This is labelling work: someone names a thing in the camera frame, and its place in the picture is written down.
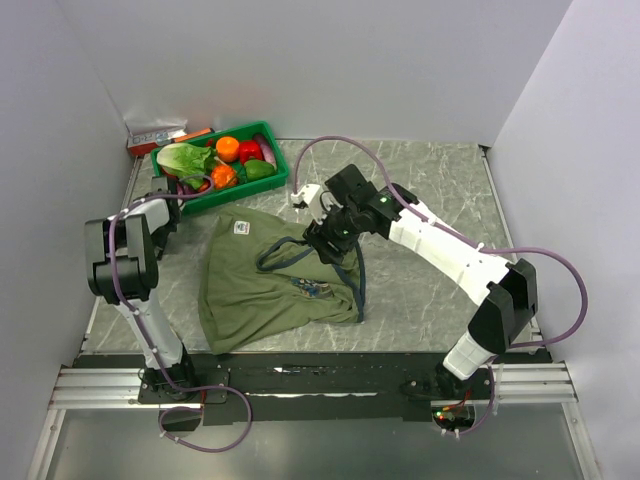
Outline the olive green tank top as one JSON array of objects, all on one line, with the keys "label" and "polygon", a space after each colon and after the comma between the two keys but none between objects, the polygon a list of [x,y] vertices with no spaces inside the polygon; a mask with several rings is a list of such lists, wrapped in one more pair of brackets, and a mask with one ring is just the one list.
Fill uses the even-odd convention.
[{"label": "olive green tank top", "polygon": [[320,322],[360,323],[366,270],[360,248],[324,264],[303,240],[304,225],[241,206],[217,216],[198,296],[212,353]]}]

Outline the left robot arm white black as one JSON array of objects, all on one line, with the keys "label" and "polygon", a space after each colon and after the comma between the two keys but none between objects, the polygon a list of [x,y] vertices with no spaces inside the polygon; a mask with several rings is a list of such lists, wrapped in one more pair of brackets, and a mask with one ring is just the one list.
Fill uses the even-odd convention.
[{"label": "left robot arm white black", "polygon": [[91,292],[127,320],[145,358],[142,386],[164,400],[185,402],[198,378],[184,344],[160,305],[158,256],[181,220],[181,188],[165,176],[121,213],[84,225]]}]

